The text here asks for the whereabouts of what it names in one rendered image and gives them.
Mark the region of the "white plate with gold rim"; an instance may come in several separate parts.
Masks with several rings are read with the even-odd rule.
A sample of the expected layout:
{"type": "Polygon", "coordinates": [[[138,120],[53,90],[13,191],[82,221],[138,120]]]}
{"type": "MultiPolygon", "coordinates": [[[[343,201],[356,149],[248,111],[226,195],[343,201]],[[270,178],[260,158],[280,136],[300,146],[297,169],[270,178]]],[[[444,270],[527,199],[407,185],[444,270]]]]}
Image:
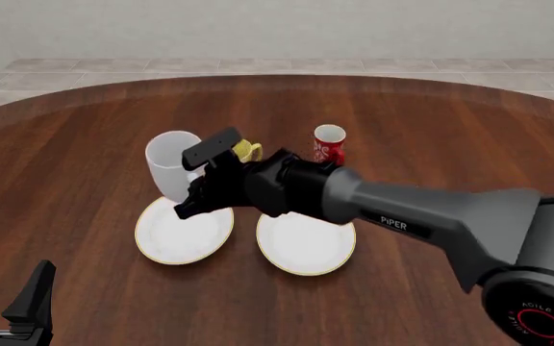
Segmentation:
{"type": "Polygon", "coordinates": [[[141,213],[135,227],[140,252],[159,264],[182,265],[200,261],[215,253],[234,230],[231,209],[202,213],[182,220],[177,204],[161,197],[141,213]]]}
{"type": "Polygon", "coordinates": [[[296,212],[261,215],[256,240],[263,256],[295,276],[322,276],[338,270],[356,247],[354,224],[331,224],[296,212]]]}

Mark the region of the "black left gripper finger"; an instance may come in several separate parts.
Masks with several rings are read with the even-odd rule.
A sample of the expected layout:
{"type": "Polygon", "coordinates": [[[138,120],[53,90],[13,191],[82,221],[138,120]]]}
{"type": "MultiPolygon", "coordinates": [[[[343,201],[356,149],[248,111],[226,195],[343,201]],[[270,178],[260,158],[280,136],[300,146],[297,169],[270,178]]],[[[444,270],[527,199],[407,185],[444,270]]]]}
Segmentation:
{"type": "Polygon", "coordinates": [[[10,322],[11,334],[31,334],[38,328],[52,331],[51,300],[55,273],[56,267],[51,261],[40,261],[20,293],[2,312],[10,322]]]}

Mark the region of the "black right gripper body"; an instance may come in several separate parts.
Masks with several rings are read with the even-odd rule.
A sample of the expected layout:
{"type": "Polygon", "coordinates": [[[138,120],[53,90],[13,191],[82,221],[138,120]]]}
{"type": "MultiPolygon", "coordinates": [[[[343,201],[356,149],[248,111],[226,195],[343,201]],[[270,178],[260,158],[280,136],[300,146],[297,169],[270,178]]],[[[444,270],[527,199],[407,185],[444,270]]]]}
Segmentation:
{"type": "Polygon", "coordinates": [[[201,210],[223,210],[231,207],[253,207],[244,182],[258,162],[207,161],[200,192],[201,210]]]}

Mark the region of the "red mug with white print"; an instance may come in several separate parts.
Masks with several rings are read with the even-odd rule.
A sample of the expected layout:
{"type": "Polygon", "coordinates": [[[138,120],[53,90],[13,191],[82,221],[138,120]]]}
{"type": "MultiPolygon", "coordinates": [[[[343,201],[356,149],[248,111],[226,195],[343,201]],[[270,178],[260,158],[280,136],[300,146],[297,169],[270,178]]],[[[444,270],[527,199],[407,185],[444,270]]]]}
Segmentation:
{"type": "Polygon", "coordinates": [[[330,161],[343,165],[345,139],[346,131],[341,126],[333,124],[317,126],[314,131],[314,161],[330,161]]]}

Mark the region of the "yellow patterned mug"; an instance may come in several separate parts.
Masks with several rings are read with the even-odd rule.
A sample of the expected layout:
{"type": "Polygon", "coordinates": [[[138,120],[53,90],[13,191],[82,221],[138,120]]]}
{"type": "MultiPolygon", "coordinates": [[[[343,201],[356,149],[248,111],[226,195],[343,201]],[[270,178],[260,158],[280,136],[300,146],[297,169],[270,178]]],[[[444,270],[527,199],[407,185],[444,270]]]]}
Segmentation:
{"type": "Polygon", "coordinates": [[[246,139],[241,140],[232,149],[242,163],[261,161],[263,157],[262,144],[250,143],[246,139]]]}

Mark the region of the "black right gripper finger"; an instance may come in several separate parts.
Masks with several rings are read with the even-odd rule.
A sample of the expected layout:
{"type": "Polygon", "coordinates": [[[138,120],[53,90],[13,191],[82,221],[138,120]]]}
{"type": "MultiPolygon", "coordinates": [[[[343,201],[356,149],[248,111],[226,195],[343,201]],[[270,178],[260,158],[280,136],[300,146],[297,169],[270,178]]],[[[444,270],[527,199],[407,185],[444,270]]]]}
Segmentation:
{"type": "Polygon", "coordinates": [[[218,194],[205,177],[196,178],[188,188],[188,197],[174,207],[179,218],[186,220],[201,213],[219,210],[218,194]]]}

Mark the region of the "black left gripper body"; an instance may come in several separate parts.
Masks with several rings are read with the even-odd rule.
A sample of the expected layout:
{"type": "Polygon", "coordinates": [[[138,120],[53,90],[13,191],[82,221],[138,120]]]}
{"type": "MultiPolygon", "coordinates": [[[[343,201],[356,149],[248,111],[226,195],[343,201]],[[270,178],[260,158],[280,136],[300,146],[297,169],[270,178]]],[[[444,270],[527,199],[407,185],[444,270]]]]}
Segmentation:
{"type": "Polygon", "coordinates": [[[52,331],[33,325],[11,326],[8,331],[0,331],[0,346],[49,346],[52,331]]]}

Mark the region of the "small flat black plate on stalk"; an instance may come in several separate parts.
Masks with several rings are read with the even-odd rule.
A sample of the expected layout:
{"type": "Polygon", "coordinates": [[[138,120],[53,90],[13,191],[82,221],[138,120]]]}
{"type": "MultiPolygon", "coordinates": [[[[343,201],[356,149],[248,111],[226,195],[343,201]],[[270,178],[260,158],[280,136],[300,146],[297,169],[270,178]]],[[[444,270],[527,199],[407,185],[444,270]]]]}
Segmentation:
{"type": "Polygon", "coordinates": [[[224,152],[231,152],[240,141],[241,135],[237,129],[234,127],[223,129],[221,132],[185,149],[182,152],[182,165],[187,171],[198,169],[224,152]]]}

